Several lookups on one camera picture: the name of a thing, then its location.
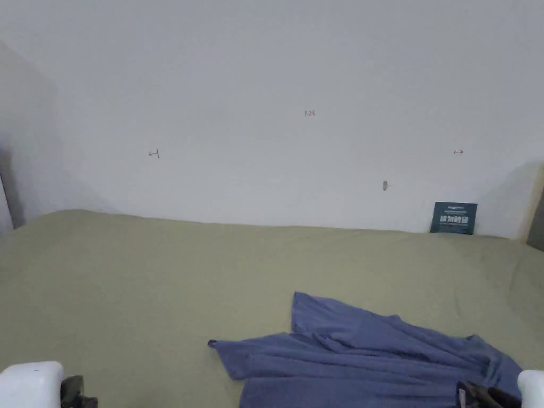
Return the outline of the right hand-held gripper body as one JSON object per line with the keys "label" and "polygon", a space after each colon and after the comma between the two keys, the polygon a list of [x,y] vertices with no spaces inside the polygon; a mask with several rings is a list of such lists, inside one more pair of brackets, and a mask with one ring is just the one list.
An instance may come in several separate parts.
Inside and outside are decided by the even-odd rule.
{"label": "right hand-held gripper body", "polygon": [[543,370],[524,370],[517,379],[517,386],[521,393],[521,407],[544,407]]}

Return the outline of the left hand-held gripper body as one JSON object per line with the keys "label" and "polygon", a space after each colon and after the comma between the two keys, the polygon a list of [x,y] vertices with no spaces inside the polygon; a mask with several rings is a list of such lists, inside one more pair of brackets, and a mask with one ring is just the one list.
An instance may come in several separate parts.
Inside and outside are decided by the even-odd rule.
{"label": "left hand-held gripper body", "polygon": [[83,377],[65,377],[59,362],[15,364],[1,372],[1,407],[72,407],[83,388]]}

